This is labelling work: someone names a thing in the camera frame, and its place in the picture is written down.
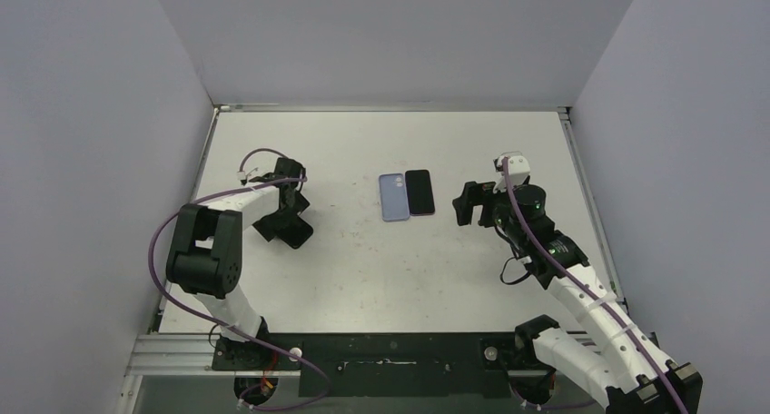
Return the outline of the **clear lilac phone case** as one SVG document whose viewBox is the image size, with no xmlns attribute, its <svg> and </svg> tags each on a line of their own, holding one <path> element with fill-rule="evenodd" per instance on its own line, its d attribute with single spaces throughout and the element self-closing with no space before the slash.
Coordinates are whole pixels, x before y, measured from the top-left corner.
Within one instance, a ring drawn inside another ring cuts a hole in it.
<svg viewBox="0 0 770 414">
<path fill-rule="evenodd" d="M 402 173 L 379 176 L 381 219 L 384 222 L 403 222 L 410 218 L 405 179 Z"/>
</svg>

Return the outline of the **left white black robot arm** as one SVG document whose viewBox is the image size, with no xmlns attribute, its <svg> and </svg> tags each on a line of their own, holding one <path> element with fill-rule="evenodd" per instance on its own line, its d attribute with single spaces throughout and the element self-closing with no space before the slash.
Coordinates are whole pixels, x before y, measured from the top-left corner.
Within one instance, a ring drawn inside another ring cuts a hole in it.
<svg viewBox="0 0 770 414">
<path fill-rule="evenodd" d="M 176 215 L 166 278 L 200 302 L 221 329 L 217 353 L 256 370 L 275 356 L 266 319 L 240 286 L 243 234 L 300 248 L 313 234 L 302 219 L 305 167 L 281 156 L 272 171 L 256 178 L 239 172 L 242 187 L 184 205 Z"/>
</svg>

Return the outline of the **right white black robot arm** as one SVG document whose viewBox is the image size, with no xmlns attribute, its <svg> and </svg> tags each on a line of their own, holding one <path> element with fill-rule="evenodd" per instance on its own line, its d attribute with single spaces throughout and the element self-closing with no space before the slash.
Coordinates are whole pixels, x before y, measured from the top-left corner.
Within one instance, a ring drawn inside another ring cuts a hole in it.
<svg viewBox="0 0 770 414">
<path fill-rule="evenodd" d="M 559 301 L 595 347 L 568 335 L 548 315 L 519 324 L 513 354 L 524 367 L 540 363 L 584 390 L 606 413 L 695 413 L 703 378 L 690 363 L 679 364 L 631 320 L 613 289 L 605 286 L 587 255 L 545 211 L 546 192 L 528 182 L 512 192 L 493 182 L 466 182 L 453 200 L 457 223 L 495 229 L 527 275 Z"/>
</svg>

